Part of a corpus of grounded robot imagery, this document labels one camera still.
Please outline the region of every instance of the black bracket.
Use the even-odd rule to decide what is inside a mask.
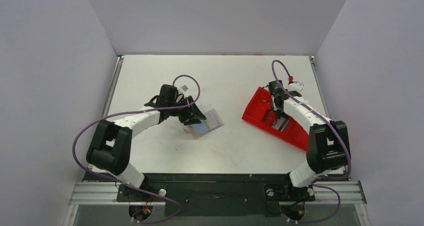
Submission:
[[[290,180],[290,174],[284,176],[284,180],[279,183],[266,183],[264,184],[264,191],[266,193],[266,200],[268,202],[293,202],[307,198],[302,201],[314,201],[314,196],[309,196],[309,187],[293,187]]]
[[[95,129],[86,155],[88,163],[107,170],[114,175],[121,174],[130,162],[132,130],[103,120]]]
[[[346,145],[350,156],[348,128],[342,121],[330,121],[340,138]],[[337,140],[328,125],[313,125],[309,129],[309,141],[306,151],[306,159],[310,168],[315,173],[322,173],[326,170],[335,170],[348,163],[347,155],[342,145]]]

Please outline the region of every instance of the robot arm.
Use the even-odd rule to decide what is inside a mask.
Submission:
[[[290,98],[281,89],[277,81],[270,82],[268,89],[277,118],[289,120],[291,117],[309,134],[306,161],[289,173],[293,187],[309,186],[319,176],[339,169],[348,163],[343,147],[322,119],[314,115],[301,103]],[[290,83],[287,90],[300,102],[307,104],[295,83]],[[336,129],[350,152],[346,124],[342,121],[332,121],[326,117],[324,119]]]
[[[124,183],[138,187],[145,176],[130,163],[131,141],[149,127],[158,125],[170,116],[178,117],[184,125],[201,123],[206,117],[195,104],[179,109],[164,107],[184,106],[193,102],[191,96],[185,97],[182,91],[171,85],[162,85],[160,94],[154,96],[140,109],[147,111],[133,114],[113,122],[99,122],[86,155],[88,163],[103,169]]]

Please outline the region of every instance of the white wall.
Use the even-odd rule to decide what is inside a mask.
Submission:
[[[346,0],[89,0],[121,54],[313,55]]]
[[[347,0],[316,55],[373,225],[424,221],[424,0]]]
[[[115,63],[88,0],[0,0],[1,225],[62,223]]]

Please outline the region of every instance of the red wire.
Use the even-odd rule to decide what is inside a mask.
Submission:
[[[146,201],[146,204],[144,205],[144,207],[143,208],[145,208],[146,210],[147,210],[147,204],[148,204],[148,202],[150,202],[150,200],[152,200],[152,198],[153,198],[153,195],[150,195],[150,197],[148,198],[148,200]]]
[[[301,210],[304,207],[305,207],[305,201],[303,201],[302,206],[299,208],[299,210]]]

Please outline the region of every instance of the red plastic tray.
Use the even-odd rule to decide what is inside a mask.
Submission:
[[[306,151],[308,148],[308,134],[293,118],[289,117],[288,123],[283,131],[273,128],[267,122],[267,113],[271,104],[264,101],[269,100],[271,100],[271,96],[268,90],[259,87],[248,103],[241,118],[244,121],[284,140],[285,142]],[[271,112],[268,120],[271,123],[275,121],[274,113]]]

